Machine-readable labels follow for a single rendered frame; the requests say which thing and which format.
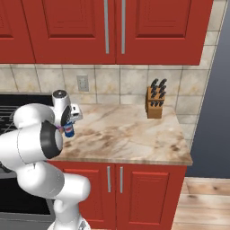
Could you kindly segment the black stove with oven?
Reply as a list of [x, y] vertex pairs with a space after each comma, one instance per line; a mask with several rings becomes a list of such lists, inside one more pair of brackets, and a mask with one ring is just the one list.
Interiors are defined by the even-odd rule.
[[[0, 94], [0, 135], [15, 130], [13, 114], [28, 103], [53, 105], [49, 94]], [[16, 173], [0, 162], [0, 230], [47, 230], [54, 219], [53, 200], [22, 190]]]

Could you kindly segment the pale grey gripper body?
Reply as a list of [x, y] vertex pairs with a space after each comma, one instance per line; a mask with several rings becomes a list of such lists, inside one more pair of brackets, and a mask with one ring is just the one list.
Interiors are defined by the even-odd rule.
[[81, 120], [82, 118], [83, 118], [83, 113], [82, 113], [80, 107], [77, 104], [71, 104], [70, 120], [72, 122], [76, 122], [78, 120]]

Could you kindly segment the wooden knife block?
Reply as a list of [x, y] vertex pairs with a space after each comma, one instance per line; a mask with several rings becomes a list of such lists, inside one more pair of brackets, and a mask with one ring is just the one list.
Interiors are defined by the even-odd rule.
[[[155, 96], [155, 98], [151, 98], [151, 95], [152, 95], [151, 90], [152, 88], [148, 86], [147, 91], [146, 91], [146, 115], [149, 119], [160, 119], [163, 113], [163, 105], [159, 107], [159, 103], [160, 101], [165, 100], [165, 95], [162, 99], [159, 99], [159, 96], [161, 93], [159, 93], [160, 89], [157, 88], [156, 89], [157, 95]], [[151, 107], [150, 105], [151, 102], [158, 102], [158, 105], [155, 107], [155, 104], [154, 104], [154, 106]]]

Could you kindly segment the red wall cupboard door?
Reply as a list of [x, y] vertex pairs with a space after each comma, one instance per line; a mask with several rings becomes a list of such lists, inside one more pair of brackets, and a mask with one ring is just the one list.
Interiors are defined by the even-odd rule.
[[116, 0], [119, 64], [198, 65], [214, 0], [126, 0], [121, 54], [121, 0]]
[[115, 1], [108, 0], [110, 54], [103, 0], [22, 0], [37, 64], [113, 64]]
[[34, 64], [22, 0], [0, 0], [0, 64]]

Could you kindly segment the grey wall outlet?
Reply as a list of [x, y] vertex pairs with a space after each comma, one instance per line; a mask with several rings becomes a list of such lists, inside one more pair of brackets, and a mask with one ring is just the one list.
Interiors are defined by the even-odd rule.
[[89, 91], [89, 83], [87, 75], [78, 75], [77, 76], [77, 85], [79, 92], [88, 92]]

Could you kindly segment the blue soda can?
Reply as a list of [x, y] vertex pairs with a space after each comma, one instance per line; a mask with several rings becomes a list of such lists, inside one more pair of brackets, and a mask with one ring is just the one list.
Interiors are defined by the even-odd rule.
[[67, 124], [64, 126], [65, 136], [66, 137], [73, 137], [75, 135], [74, 126], [72, 121], [68, 121]]

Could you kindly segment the red base cupboard door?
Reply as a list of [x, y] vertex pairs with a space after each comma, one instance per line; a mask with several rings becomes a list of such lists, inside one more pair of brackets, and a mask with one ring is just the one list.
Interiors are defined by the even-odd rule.
[[186, 170], [182, 165], [117, 164], [117, 230], [171, 230]]
[[[79, 203], [82, 216], [92, 229], [116, 230], [114, 164], [49, 161], [64, 173], [80, 174], [91, 183], [87, 200]], [[111, 192], [108, 192], [107, 166], [111, 167]]]

